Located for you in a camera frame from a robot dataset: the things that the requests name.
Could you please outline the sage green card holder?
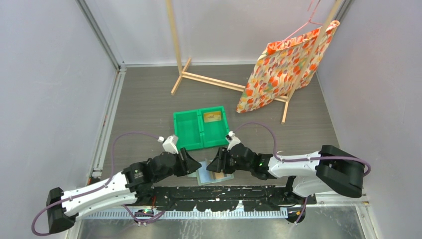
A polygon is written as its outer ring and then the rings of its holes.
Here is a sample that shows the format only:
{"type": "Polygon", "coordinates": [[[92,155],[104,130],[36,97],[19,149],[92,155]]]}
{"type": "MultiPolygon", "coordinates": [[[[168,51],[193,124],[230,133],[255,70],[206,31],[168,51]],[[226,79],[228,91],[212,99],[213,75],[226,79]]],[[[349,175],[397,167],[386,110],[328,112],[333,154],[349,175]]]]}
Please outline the sage green card holder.
{"type": "Polygon", "coordinates": [[[211,171],[208,171],[206,169],[206,167],[209,165],[210,161],[209,160],[205,160],[205,161],[201,161],[200,164],[202,165],[200,169],[198,169],[195,173],[189,174],[187,175],[188,177],[191,178],[196,178],[198,185],[202,186],[202,185],[207,185],[207,184],[213,184],[213,183],[218,183],[218,182],[223,182],[223,181],[227,181],[227,180],[231,180],[234,179],[234,175],[233,174],[227,174],[227,177],[224,180],[214,180],[211,171]]]}

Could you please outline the green plastic double bin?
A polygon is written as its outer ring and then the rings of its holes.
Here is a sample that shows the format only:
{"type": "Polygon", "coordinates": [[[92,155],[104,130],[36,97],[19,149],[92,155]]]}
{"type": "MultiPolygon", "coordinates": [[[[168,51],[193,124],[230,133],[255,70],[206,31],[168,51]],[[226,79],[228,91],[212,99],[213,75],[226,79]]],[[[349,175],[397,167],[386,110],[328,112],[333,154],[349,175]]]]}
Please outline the green plastic double bin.
{"type": "Polygon", "coordinates": [[[173,113],[175,135],[179,138],[177,148],[188,151],[227,145],[229,132],[224,106],[201,108],[173,113]],[[221,111],[222,120],[204,122],[206,112],[221,111]]]}

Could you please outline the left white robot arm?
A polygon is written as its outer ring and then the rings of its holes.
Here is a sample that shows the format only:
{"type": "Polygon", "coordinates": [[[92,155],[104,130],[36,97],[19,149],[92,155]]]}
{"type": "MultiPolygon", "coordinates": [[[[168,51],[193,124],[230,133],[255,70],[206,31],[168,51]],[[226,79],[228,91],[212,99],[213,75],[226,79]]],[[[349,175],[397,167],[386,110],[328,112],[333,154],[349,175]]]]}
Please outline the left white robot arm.
{"type": "Polygon", "coordinates": [[[71,191],[53,188],[46,202],[49,233],[66,231],[83,217],[115,206],[135,203],[147,206],[152,202],[153,184],[170,176],[191,174],[201,166],[182,148],[178,153],[162,152],[133,163],[109,179],[83,188],[71,191]]]}

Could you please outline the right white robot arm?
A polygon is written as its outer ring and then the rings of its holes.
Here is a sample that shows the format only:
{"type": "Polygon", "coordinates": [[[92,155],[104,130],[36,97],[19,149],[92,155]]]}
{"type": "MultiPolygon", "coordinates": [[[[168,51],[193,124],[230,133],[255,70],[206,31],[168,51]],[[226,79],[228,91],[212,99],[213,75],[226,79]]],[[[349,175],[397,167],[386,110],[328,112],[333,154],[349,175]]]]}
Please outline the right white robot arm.
{"type": "Polygon", "coordinates": [[[248,171],[260,180],[288,177],[284,198],[294,205],[311,194],[330,191],[360,198],[370,167],[333,145],[323,145],[309,154],[281,156],[255,153],[240,143],[230,149],[221,147],[207,170],[226,174],[248,171]]]}

